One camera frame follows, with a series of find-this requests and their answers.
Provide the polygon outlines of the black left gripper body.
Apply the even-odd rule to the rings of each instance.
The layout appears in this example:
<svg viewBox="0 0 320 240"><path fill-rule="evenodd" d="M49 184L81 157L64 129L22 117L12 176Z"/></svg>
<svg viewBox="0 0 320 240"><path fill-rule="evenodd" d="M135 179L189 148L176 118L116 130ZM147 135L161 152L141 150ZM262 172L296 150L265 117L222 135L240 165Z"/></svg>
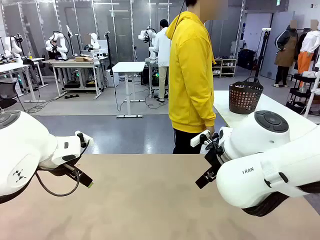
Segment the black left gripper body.
<svg viewBox="0 0 320 240"><path fill-rule="evenodd" d="M77 176L81 175L81 171L77 167L75 167L74 165L69 165L67 163L59 165L56 168L48 168L48 167L44 167L44 166L38 166L37 170L38 171L47 171L57 177L62 177L64 175L66 175L70 178L77 178Z"/></svg>

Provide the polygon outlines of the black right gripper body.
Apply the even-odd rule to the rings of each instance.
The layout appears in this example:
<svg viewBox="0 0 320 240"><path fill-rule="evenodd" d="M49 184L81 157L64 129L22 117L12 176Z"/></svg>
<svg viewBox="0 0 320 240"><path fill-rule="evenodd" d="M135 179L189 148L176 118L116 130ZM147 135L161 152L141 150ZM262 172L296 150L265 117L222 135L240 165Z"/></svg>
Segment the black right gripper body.
<svg viewBox="0 0 320 240"><path fill-rule="evenodd" d="M218 170L224 163L222 158L223 154L225 153L222 146L206 146L205 149L207 150L206 155L204 158L207 162L211 165L211 167L204 172L204 176L216 176Z"/></svg>

